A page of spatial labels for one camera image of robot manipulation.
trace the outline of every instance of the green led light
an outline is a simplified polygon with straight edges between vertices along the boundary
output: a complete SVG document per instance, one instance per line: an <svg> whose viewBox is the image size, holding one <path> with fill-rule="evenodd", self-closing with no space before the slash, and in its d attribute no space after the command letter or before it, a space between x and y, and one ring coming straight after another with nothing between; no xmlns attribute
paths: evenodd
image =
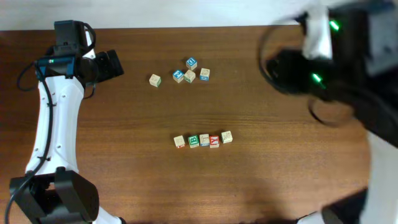
<svg viewBox="0 0 398 224"><path fill-rule="evenodd" d="M336 21L330 21L329 25L331 26L332 29L335 31L338 31L340 29L340 25Z"/></svg>
<svg viewBox="0 0 398 224"><path fill-rule="evenodd" d="M322 78L316 73L312 74L312 79L321 86L322 89L326 89L326 86L322 83Z"/></svg>
<svg viewBox="0 0 398 224"><path fill-rule="evenodd" d="M322 78L318 74L313 73L312 78L318 83L322 82Z"/></svg>

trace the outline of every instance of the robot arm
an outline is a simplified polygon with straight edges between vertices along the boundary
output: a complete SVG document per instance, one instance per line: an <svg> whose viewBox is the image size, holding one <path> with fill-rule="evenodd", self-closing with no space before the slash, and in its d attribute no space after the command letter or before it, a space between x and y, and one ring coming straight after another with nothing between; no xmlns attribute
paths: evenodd
<svg viewBox="0 0 398 224"><path fill-rule="evenodd" d="M277 90L350 105L369 131L368 189L301 218L299 224L398 223L396 12L390 1L309 10L296 18L306 35L303 50L283 50L266 66L259 57L263 75Z"/></svg>
<svg viewBox="0 0 398 224"><path fill-rule="evenodd" d="M40 80L36 140L26 176L11 179L11 198L32 223L125 223L99 206L96 187L78 174L75 151L86 86L122 75L123 69L114 50L95 55L95 33L88 24L60 21L55 31L53 54L35 62Z"/></svg>

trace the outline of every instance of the wooden block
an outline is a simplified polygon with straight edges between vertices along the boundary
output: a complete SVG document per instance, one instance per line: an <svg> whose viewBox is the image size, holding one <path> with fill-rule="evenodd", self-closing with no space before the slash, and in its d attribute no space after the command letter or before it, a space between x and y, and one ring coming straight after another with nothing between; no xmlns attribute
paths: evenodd
<svg viewBox="0 0 398 224"><path fill-rule="evenodd" d="M160 76L157 76L155 74L152 74L152 76L149 79L149 83L153 86L159 87L160 83L162 82L162 79Z"/></svg>
<svg viewBox="0 0 398 224"><path fill-rule="evenodd" d="M186 62L187 67L189 70L194 70L198 66L198 62L194 58L190 58Z"/></svg>
<svg viewBox="0 0 398 224"><path fill-rule="evenodd" d="M203 68L200 70L200 80L208 81L210 78L210 69Z"/></svg>
<svg viewBox="0 0 398 224"><path fill-rule="evenodd" d="M173 79L177 82L180 83L184 79L184 73L181 72L180 70L177 70L173 73Z"/></svg>
<svg viewBox="0 0 398 224"><path fill-rule="evenodd" d="M232 141L232 134L231 131L226 131L221 133L221 138L223 140L223 143L229 143Z"/></svg>
<svg viewBox="0 0 398 224"><path fill-rule="evenodd" d="M200 140L200 146L209 146L210 145L210 140L209 140L208 134L199 135L199 140Z"/></svg>
<svg viewBox="0 0 398 224"><path fill-rule="evenodd" d="M187 72L185 72L185 75L184 75L185 81L192 83L195 78L196 78L195 72L193 72L191 70L188 70Z"/></svg>
<svg viewBox="0 0 398 224"><path fill-rule="evenodd" d="M183 136L177 136L174 138L174 143L175 143L175 147L177 147L177 149L180 149L182 147L185 146L185 141L184 141L184 137Z"/></svg>
<svg viewBox="0 0 398 224"><path fill-rule="evenodd" d="M210 147L219 147L220 146L220 139L218 136L210 136Z"/></svg>
<svg viewBox="0 0 398 224"><path fill-rule="evenodd" d="M198 139L198 136L191 136L191 137L188 137L188 142L189 142L189 146L190 146L191 148L194 148L194 147L198 147L198 146L199 146L199 139Z"/></svg>

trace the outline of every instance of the red block face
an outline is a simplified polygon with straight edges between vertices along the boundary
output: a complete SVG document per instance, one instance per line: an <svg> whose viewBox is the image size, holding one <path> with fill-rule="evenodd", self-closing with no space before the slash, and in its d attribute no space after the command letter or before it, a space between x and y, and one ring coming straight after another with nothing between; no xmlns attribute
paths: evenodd
<svg viewBox="0 0 398 224"><path fill-rule="evenodd" d="M210 144L212 146L218 145L220 143L220 140L218 136L210 136Z"/></svg>

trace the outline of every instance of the brown wooden surface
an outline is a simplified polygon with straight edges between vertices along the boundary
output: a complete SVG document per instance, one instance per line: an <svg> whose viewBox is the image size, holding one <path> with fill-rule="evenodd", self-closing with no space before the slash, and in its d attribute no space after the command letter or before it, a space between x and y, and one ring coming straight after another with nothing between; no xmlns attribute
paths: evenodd
<svg viewBox="0 0 398 224"><path fill-rule="evenodd" d="M96 51L115 49L125 75L100 83L81 104L76 155L101 206L134 222L238 223L295 218L366 185L366 133L357 121L316 123L307 97L285 96L261 77L256 61L266 27L97 30ZM24 173L35 139L38 91L16 88L19 72L55 41L53 31L0 32L0 213L11 177ZM299 46L285 27L267 51ZM198 60L197 79L177 84L176 69ZM200 68L210 81L198 79ZM159 88L149 85L154 73ZM33 71L24 84L34 82ZM218 149L176 149L173 137L219 134ZM12 223L27 223L16 204Z"/></svg>

